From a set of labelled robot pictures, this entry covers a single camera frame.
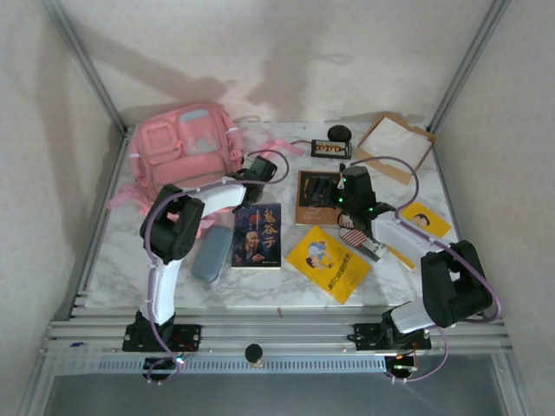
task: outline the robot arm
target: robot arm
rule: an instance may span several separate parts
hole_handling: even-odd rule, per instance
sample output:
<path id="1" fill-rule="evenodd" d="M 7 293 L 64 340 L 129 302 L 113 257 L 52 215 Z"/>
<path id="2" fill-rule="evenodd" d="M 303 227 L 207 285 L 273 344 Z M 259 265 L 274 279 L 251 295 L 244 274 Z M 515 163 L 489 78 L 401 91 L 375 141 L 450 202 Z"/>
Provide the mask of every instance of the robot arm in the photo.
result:
<path id="1" fill-rule="evenodd" d="M 165 186 L 154 202 L 154 206 L 169 195 L 180 191 L 180 188 L 173 185 Z M 153 282 L 149 282 L 153 285 L 150 292 L 152 293 L 153 319 L 156 324 L 164 324 L 175 313 L 173 299 L 177 276 L 183 259 L 193 247 L 200 220 L 229 206 L 242 205 L 245 194 L 246 188 L 243 185 L 230 183 L 228 186 L 199 192 L 195 198 L 183 198 L 176 201 L 176 205 L 172 207 L 173 211 L 178 209 L 178 212 L 181 212 L 177 222 L 167 219 L 170 211 L 166 210 L 159 215 L 159 218 L 156 218 L 157 220 L 153 223 L 151 246 L 153 253 L 160 258 L 160 261 L 156 266 Z M 142 237 L 144 237 L 148 219 L 149 217 L 141 227 Z M 140 312 L 143 316 L 148 316 L 146 303 L 140 306 Z"/>
<path id="2" fill-rule="evenodd" d="M 469 242 L 449 244 L 425 231 L 412 231 L 412 226 L 395 215 L 393 206 L 376 200 L 366 167 L 345 168 L 342 164 L 340 173 L 339 184 L 326 179 L 309 184 L 314 198 L 324 195 L 325 204 L 349 215 L 356 229 L 421 265 L 422 298 L 384 313 L 376 343 L 384 349 L 401 349 L 410 336 L 424 328 L 449 327 L 492 305 L 491 293 L 443 249 L 456 252 L 484 276 L 476 249 Z M 451 273 L 458 273 L 459 278 L 453 281 Z"/>
<path id="3" fill-rule="evenodd" d="M 270 181 L 277 169 L 269 160 L 257 156 L 249 169 L 234 173 L 226 180 L 225 186 L 209 186 L 197 192 L 195 198 L 180 196 L 163 207 L 164 201 L 172 195 L 182 195 L 183 190 L 174 185 L 162 188 L 140 228 L 140 236 L 145 238 L 147 226 L 151 224 L 149 249 L 158 261 L 154 262 L 156 265 L 152 266 L 148 278 L 147 302 L 140 306 L 134 323 L 127 326 L 124 351 L 176 348 L 173 337 L 185 336 L 182 331 L 186 329 L 173 324 L 175 285 L 181 262 L 193 247 L 200 220 L 226 207 L 238 209 L 258 202 L 262 198 L 264 182 Z M 257 181 L 257 184 L 245 184 L 241 180 Z"/>

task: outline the small american flag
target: small american flag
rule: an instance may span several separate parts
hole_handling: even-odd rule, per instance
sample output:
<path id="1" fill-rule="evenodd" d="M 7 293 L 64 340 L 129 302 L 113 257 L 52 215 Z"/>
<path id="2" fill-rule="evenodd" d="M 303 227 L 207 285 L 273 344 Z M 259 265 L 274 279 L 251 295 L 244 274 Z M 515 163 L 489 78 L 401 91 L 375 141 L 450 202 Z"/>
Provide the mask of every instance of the small american flag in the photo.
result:
<path id="1" fill-rule="evenodd" d="M 353 247 L 358 247 L 368 240 L 368 237 L 359 230 L 351 230 L 342 235 L 342 239 Z"/>

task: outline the brown book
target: brown book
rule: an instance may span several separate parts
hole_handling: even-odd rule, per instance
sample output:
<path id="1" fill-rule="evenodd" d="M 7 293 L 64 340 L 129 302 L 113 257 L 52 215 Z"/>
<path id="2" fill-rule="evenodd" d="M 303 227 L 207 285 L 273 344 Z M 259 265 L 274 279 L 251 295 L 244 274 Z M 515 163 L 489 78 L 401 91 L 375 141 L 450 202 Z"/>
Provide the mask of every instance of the brown book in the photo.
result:
<path id="1" fill-rule="evenodd" d="M 297 189 L 297 208 L 295 210 L 295 222 L 297 224 L 337 224 L 339 211 L 333 208 L 326 208 L 322 201 L 313 201 L 307 193 L 307 186 L 310 179 L 324 178 L 331 179 L 332 182 L 339 182 L 338 172 L 315 172 L 299 171 Z"/>

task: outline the black knob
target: black knob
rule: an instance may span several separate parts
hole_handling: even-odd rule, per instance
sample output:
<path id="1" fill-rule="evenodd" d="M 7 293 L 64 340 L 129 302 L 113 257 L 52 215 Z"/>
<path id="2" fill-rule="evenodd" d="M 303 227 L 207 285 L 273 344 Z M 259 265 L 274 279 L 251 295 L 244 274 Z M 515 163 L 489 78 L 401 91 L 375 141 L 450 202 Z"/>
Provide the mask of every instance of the black knob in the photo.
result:
<path id="1" fill-rule="evenodd" d="M 346 143 L 350 140 L 352 134 L 350 130 L 346 126 L 342 126 L 338 124 L 337 126 L 333 126 L 330 130 L 328 130 L 328 139 L 331 141 L 341 141 Z"/>
<path id="2" fill-rule="evenodd" d="M 251 344 L 245 350 L 245 358 L 251 364 L 257 364 L 262 360 L 262 348 L 258 344 Z"/>

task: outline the yellow booklet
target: yellow booklet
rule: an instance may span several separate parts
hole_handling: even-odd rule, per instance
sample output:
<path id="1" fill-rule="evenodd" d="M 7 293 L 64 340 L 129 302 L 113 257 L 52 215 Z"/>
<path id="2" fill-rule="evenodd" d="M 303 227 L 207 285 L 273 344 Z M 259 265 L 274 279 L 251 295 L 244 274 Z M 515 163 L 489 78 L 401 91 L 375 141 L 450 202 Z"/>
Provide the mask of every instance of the yellow booklet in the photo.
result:
<path id="1" fill-rule="evenodd" d="M 451 225 L 449 225 L 447 221 L 427 208 L 422 202 L 413 202 L 402 210 L 401 215 L 411 223 L 436 237 L 445 237 L 448 231 L 451 230 Z M 416 267 L 416 264 L 412 263 L 393 247 L 389 247 L 389 251 L 405 263 L 409 269 L 413 270 Z"/>
<path id="2" fill-rule="evenodd" d="M 304 236 L 287 261 L 340 303 L 349 299 L 370 270 L 368 263 L 318 226 Z"/>

